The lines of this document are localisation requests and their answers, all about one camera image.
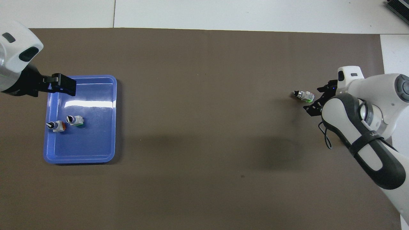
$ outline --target brown mat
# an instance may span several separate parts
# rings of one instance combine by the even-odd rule
[[[0,95],[0,229],[399,229],[389,200],[292,90],[359,65],[378,35],[34,29],[43,74],[119,82],[107,165],[43,159],[47,94]]]

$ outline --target plastic tray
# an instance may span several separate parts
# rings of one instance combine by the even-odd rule
[[[45,125],[44,159],[52,164],[102,163],[115,155],[117,81],[111,75],[70,76],[75,97],[49,93],[46,122],[82,116],[84,125],[54,133]]]

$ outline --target black cable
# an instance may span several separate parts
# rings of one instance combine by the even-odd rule
[[[330,138],[327,136],[327,128],[325,128],[325,131],[321,128],[321,124],[323,122],[320,122],[318,124],[318,128],[321,130],[322,134],[324,134],[324,141],[325,141],[325,145],[327,146],[328,149],[332,149],[332,143],[330,141]]]

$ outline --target blue tray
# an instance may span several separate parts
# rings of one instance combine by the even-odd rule
[[[108,162],[115,155],[117,81],[111,75],[70,78],[77,82],[75,97],[49,93],[46,122],[79,115],[84,125],[66,123],[60,133],[44,125],[44,159],[52,164]]]

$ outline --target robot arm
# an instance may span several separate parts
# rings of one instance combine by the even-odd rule
[[[360,118],[363,101],[348,93],[334,96],[322,108],[325,127],[341,139],[352,156],[409,222],[409,158],[398,153]]]
[[[321,115],[324,126],[341,139],[409,222],[409,158],[384,140],[392,135],[398,116],[409,104],[409,78],[383,74],[364,79],[359,67],[346,66],[338,69],[336,86],[334,80],[326,86],[322,106],[314,103],[305,110],[311,116]]]
[[[40,40],[24,25],[0,19],[0,91],[38,96],[39,91],[75,96],[76,81],[63,75],[41,75],[29,62],[43,49]]]

